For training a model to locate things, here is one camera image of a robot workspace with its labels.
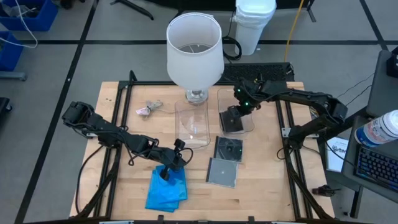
lamp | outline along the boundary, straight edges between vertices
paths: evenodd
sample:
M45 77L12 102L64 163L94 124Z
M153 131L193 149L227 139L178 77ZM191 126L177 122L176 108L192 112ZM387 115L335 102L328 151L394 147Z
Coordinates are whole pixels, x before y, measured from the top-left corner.
M183 14L167 28L167 72L186 89L191 103L208 98L208 88L224 72L221 27L213 16L198 12Z

keyboard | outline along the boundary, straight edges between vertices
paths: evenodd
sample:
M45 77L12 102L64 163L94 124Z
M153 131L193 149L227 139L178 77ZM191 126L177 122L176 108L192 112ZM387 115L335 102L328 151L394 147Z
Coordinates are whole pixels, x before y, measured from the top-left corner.
M354 175L398 192L398 159L359 147Z
M254 80L262 74L265 80L271 81L294 81L294 71L290 63L233 63L226 64L223 77L220 81L236 81L239 77Z

blue storage crate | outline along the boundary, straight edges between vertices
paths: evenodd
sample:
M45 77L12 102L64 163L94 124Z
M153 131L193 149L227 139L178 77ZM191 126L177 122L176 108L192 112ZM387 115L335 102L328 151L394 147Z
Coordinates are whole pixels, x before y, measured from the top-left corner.
M0 37L12 43L21 44L8 31L0 32ZM19 56L21 56L23 47L12 45L2 40L0 40L0 43L2 46L0 50L0 71L13 71L18 63Z
M3 0L3 3L10 7L17 5L15 0ZM30 31L48 31L58 13L58 8L51 0L18 0L18 4L20 6L26 5L29 8L32 6L41 6L37 17L24 17L26 26ZM7 17L4 15L4 12L0 14L0 23L9 30L26 30L19 17Z

wooden tabletop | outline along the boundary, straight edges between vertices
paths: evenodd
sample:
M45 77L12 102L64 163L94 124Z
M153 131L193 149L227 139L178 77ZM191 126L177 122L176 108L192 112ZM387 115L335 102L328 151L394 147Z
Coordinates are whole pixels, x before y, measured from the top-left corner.
M96 113L108 121L112 118L117 86L117 82L104 82L99 93ZM303 83L290 82L288 87L303 89ZM261 110L252 114L256 127L243 136L243 162L239 165L236 188L205 182L209 158L213 157L214 153L216 136L221 135L217 98L217 91L220 88L228 87L213 86L209 89L208 116L211 142L204 149L195 150L192 161L185 167L188 200L180 202L179 209L173 213L145 209L151 173L159 163L137 158L134 160L134 167L128 166L129 157L124 148L112 219L156 220L158 215L164 215L165 220L246 221L248 216L254 216L256 221L294 220L285 162L276 157L276 152L282 147L282 140L275 103L262 103ZM157 138L160 146L174 148L175 114L155 111L148 119L143 119L136 114L136 110L145 107L146 100L160 100L164 103L163 110L174 111L175 102L184 98L185 92L178 86L134 86L127 119L129 132ZM119 122L124 96L122 99ZM305 124L311 119L307 106L292 104L292 111L295 124ZM304 145L318 150L313 139L307 139ZM89 140L85 159L98 146L96 139ZM98 188L104 152L103 149L95 155L83 171L79 193L80 209L88 203ZM301 155L308 189L326 184L320 156L304 149L301 150ZM300 212L304 217L302 195L299 190L297 192ZM316 195L314 197L323 209L334 217L330 198ZM106 192L101 214L104 214L107 199ZM75 207L72 206L71 215L75 214Z

